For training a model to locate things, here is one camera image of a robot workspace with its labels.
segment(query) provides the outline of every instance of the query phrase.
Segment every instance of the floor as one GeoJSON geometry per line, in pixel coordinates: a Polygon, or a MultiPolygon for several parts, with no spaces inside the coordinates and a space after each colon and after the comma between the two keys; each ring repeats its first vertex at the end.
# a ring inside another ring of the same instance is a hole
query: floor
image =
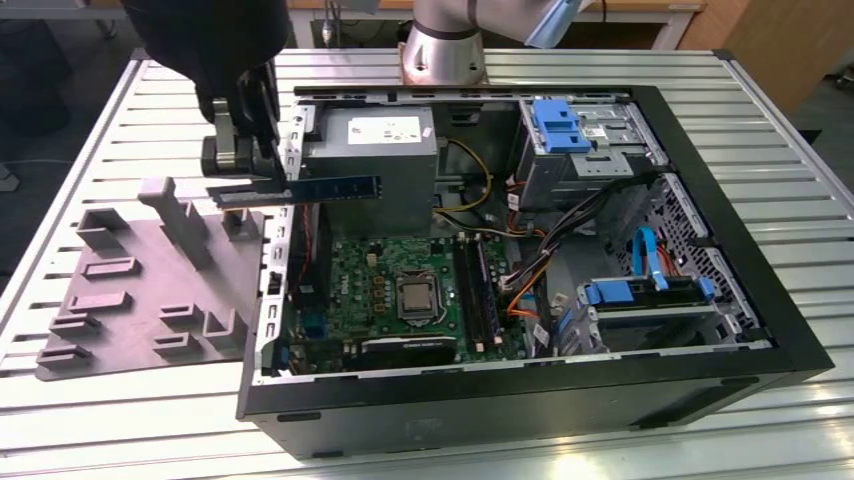
{"type": "MultiPolygon", "coordinates": [[[[105,41],[89,21],[52,21],[50,29],[65,52],[73,76],[62,85],[72,112],[60,131],[24,138],[0,122],[0,162],[18,177],[16,192],[0,193],[0,292],[8,282],[29,239],[88,137],[92,125],[121,75],[138,39],[129,25],[117,23],[117,36],[105,41]]],[[[353,25],[345,44],[379,46],[379,37],[395,41],[396,26],[353,25]]],[[[822,129],[814,145],[848,188],[854,189],[854,91],[842,92],[831,82],[819,85],[791,117],[800,129],[822,129]]]]}

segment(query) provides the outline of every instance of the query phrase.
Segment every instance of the robotic arm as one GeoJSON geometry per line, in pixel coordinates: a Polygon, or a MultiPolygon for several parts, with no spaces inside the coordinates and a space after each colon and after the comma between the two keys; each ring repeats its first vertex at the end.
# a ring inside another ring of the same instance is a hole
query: robotic arm
{"type": "MultiPolygon", "coordinates": [[[[285,179],[273,64],[288,38],[285,0],[121,1],[150,57],[196,84],[198,109],[216,128],[202,141],[204,175],[252,180],[246,187],[208,189],[220,206],[375,198],[371,178],[285,179]],[[341,191],[349,192],[346,198],[336,196],[341,191]],[[232,200],[224,202],[222,195],[232,200]]],[[[403,54],[409,82],[480,82],[481,28],[548,48],[589,1],[419,0],[403,54]]]]}
{"type": "Polygon", "coordinates": [[[592,0],[420,0],[403,51],[408,83],[471,85],[485,75],[480,30],[553,48],[592,0]]]}
{"type": "Polygon", "coordinates": [[[288,38],[281,0],[122,0],[150,57],[196,84],[198,109],[216,127],[201,171],[284,189],[273,57],[288,38]]]}

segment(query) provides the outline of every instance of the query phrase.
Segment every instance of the gray foam tray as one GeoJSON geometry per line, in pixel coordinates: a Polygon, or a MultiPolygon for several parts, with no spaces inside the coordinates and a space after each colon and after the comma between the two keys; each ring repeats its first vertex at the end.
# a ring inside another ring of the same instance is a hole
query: gray foam tray
{"type": "Polygon", "coordinates": [[[81,252],[38,354],[40,380],[241,360],[264,217],[245,211],[200,217],[192,206],[177,206],[206,237],[200,242],[213,261],[200,270],[177,246],[188,244],[169,241],[182,233],[160,220],[124,222],[112,209],[86,212],[78,233],[97,251],[86,246],[81,252]]]}

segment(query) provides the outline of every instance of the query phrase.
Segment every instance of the yellow wire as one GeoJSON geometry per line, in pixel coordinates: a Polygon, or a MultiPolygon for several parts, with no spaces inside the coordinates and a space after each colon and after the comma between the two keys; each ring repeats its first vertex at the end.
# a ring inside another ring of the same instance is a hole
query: yellow wire
{"type": "Polygon", "coordinates": [[[521,295],[524,295],[524,292],[527,292],[531,289],[531,287],[533,286],[533,283],[536,282],[536,279],[540,277],[540,275],[543,274],[543,272],[548,268],[548,264],[549,263],[551,263],[551,259],[548,259],[548,261],[545,262],[545,265],[541,266],[541,268],[536,271],[536,273],[533,275],[531,275],[528,283],[524,284],[524,287],[521,287],[521,290],[519,290],[519,293],[513,297],[512,302],[509,302],[509,306],[507,307],[507,313],[509,313],[511,315],[512,315],[513,310],[516,309],[516,304],[519,303],[519,300],[521,299],[521,295]]]}
{"type": "Polygon", "coordinates": [[[456,140],[455,138],[448,138],[448,143],[452,143],[459,148],[461,148],[465,151],[465,153],[468,155],[471,155],[471,158],[475,159],[475,162],[477,162],[477,165],[480,166],[480,169],[483,170],[483,174],[485,175],[485,191],[483,192],[483,196],[477,200],[475,200],[472,203],[469,203],[468,205],[460,205],[457,207],[436,208],[436,209],[433,209],[433,211],[445,212],[445,213],[447,212],[464,212],[465,210],[471,210],[472,208],[475,208],[477,205],[480,205],[483,202],[485,202],[487,198],[489,198],[489,194],[492,193],[492,177],[489,176],[489,169],[485,166],[485,162],[477,156],[477,154],[473,152],[473,150],[471,148],[468,148],[468,146],[463,142],[456,140]]]}

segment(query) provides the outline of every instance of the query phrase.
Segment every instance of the wooden cabinet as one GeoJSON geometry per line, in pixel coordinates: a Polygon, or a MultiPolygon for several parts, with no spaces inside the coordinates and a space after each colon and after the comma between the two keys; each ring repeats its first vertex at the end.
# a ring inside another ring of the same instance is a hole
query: wooden cabinet
{"type": "Polygon", "coordinates": [[[681,50],[729,50],[783,112],[852,46],[851,0],[708,0],[679,43],[681,50]]]}

